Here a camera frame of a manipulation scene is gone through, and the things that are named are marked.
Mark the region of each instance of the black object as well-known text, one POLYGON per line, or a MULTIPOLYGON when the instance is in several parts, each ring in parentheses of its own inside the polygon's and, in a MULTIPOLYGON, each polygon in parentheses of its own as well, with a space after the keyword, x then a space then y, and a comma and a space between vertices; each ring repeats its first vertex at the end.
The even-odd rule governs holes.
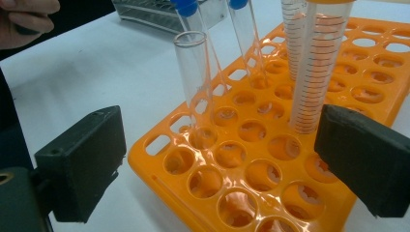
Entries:
POLYGON ((23 167, 0 170, 0 209, 0 231, 52 231, 23 167))
POLYGON ((34 171, 0 170, 0 231, 50 231, 50 211, 59 221, 86 222, 126 152, 119 106, 87 115, 35 155, 34 171))
POLYGON ((324 105, 314 150, 374 216, 402 218, 410 203, 410 139, 356 111, 324 105))
POLYGON ((37 35, 40 32, 38 31, 34 31, 19 25, 15 25, 15 30, 18 32, 18 34, 20 35, 24 35, 24 36, 33 36, 33 35, 37 35))
POLYGON ((21 166, 33 170, 13 96, 2 76, 0 70, 0 169, 21 166))

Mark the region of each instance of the human hand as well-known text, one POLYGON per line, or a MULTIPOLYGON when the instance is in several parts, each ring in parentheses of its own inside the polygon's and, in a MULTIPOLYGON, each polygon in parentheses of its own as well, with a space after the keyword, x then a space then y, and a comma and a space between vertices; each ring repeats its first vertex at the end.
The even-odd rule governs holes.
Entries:
POLYGON ((29 44, 50 32, 54 24, 48 15, 59 10, 58 0, 0 0, 0 50, 29 44), (17 25, 39 33, 21 35, 17 25))

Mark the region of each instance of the finger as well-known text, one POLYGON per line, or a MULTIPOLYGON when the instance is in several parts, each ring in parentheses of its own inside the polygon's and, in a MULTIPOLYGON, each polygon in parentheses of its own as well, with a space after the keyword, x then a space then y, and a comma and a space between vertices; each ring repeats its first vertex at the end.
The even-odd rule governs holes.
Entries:
POLYGON ((58 0, 0 0, 0 7, 10 12, 54 14, 60 10, 58 0))
POLYGON ((9 13, 9 20, 24 28, 47 33, 54 29, 54 23, 45 14, 9 13))

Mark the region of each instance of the rack hole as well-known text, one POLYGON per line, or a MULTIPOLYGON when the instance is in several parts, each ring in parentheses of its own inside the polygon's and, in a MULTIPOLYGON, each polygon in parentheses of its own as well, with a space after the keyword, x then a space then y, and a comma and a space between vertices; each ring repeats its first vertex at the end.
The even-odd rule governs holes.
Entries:
POLYGON ((351 93, 354 99, 364 103, 379 103, 384 99, 382 93, 367 87, 355 87, 351 93))
POLYGON ((212 94, 214 96, 223 96, 225 95, 229 89, 231 88, 230 85, 226 85, 226 87, 222 84, 217 85, 217 87, 215 87, 214 91, 212 92, 212 94))
POLYGON ((227 127, 238 121, 238 113, 234 108, 219 108, 214 115, 214 122, 220 127, 227 127))
POLYGON ((194 155, 191 150, 177 149, 169 153, 164 159, 165 170, 172 175, 187 172, 193 165, 194 155))
POLYGON ((383 66, 386 68, 396 68, 403 65, 403 62, 399 58, 395 58, 393 56, 377 56, 374 58, 374 63, 379 66, 383 66))
POLYGON ((375 46, 376 41, 367 39, 367 38, 361 38, 361 39, 354 40, 353 44, 357 46, 362 46, 362 47, 370 47, 370 46, 375 46))
POLYGON ((154 138, 148 146, 145 148, 145 151, 150 156, 156 156, 162 150, 165 150, 169 146, 171 139, 166 135, 160 135, 154 138))
POLYGON ((410 46, 403 43, 389 43, 386 46, 386 50, 391 52, 409 52, 410 46))
POLYGON ((307 186, 298 186, 298 191, 301 197, 310 204, 320 204, 319 195, 307 186))
POLYGON ((293 99, 293 85, 280 85, 275 89, 275 95, 283 100, 292 100, 293 99))
POLYGON ((232 227, 244 227, 254 221, 256 215, 253 199, 244 192, 226 194, 219 204, 220 218, 232 227))
POLYGON ((253 57, 250 57, 247 61, 247 65, 250 68, 255 68, 256 64, 257 64, 257 62, 256 62, 255 59, 253 59, 253 57))
POLYGON ((312 220, 318 218, 325 209, 320 195, 311 187, 292 184, 282 194, 286 211, 295 218, 312 220))
POLYGON ((247 72, 244 70, 236 70, 235 72, 229 75, 231 80, 241 80, 247 75, 247 72))
POLYGON ((367 52, 360 49, 347 49, 341 55, 352 60, 365 60, 368 57, 367 52))
POLYGON ((292 160, 300 155, 301 145, 293 137, 281 135, 272 139, 268 144, 269 153, 279 160, 292 160))
POLYGON ((346 88, 346 85, 337 79, 332 78, 329 82, 329 92, 340 92, 346 88))
POLYGON ((363 28, 363 32, 369 35, 378 36, 383 34, 385 30, 380 27, 367 26, 363 28))
POLYGON ((190 193, 197 198, 214 196, 221 187, 222 177, 214 168, 201 168, 190 177, 190 193))
POLYGON ((273 42, 273 43, 278 43, 278 44, 283 43, 284 41, 285 41, 285 38, 284 38, 284 37, 274 37, 274 38, 272 39, 272 42, 273 42))
POLYGON ((410 31, 394 31, 393 36, 398 39, 410 40, 410 31))
POLYGON ((219 146, 215 152, 217 163, 225 168, 235 168, 240 166, 245 158, 245 149, 235 143, 225 143, 219 146))
POLYGON ((239 127, 239 136, 247 142, 257 142, 265 138, 266 129, 258 122, 246 122, 239 127))
POLYGON ((365 72, 364 77, 375 84, 390 84, 395 81, 391 75, 379 71, 365 72))
POLYGON ((237 105, 252 105, 256 101, 256 96, 252 92, 241 92, 233 97, 233 101, 237 105))
POLYGON ((246 180, 253 189, 268 191, 278 185, 280 173, 272 164, 260 160, 247 168, 246 180))
POLYGON ((311 178, 320 183, 330 184, 337 181, 337 177, 329 170, 329 165, 317 154, 307 158, 305 170, 311 178))
POLYGON ((279 119, 284 114, 284 108, 278 102, 268 101, 260 104, 257 112, 266 119, 279 119))
POLYGON ((357 72, 357 69, 347 64, 336 64, 334 72, 339 74, 354 74, 357 72))
POLYGON ((262 54, 270 55, 272 54, 277 48, 272 45, 264 45, 261 49, 262 54))
POLYGON ((287 67, 285 64, 278 62, 278 61, 271 61, 269 62, 266 67, 265 71, 272 74, 279 74, 284 73, 287 71, 287 67))
POLYGON ((297 232, 295 226, 284 218, 274 217, 265 219, 257 232, 297 232))
POLYGON ((197 128, 192 130, 189 139, 190 145, 199 150, 211 148, 217 140, 217 133, 208 128, 197 128))

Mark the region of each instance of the conical tube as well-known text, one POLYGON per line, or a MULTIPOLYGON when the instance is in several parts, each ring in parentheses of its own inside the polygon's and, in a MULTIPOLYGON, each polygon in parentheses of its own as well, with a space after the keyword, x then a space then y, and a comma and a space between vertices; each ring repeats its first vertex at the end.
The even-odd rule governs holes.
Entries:
POLYGON ((354 0, 307 0, 305 43, 296 78, 290 127, 316 130, 354 0))
POLYGON ((197 149, 207 149, 217 141, 206 40, 206 34, 197 31, 183 32, 174 39, 190 111, 190 144, 197 149))
POLYGON ((256 89, 269 87, 260 49, 253 9, 250 0, 226 0, 241 48, 250 85, 256 89))

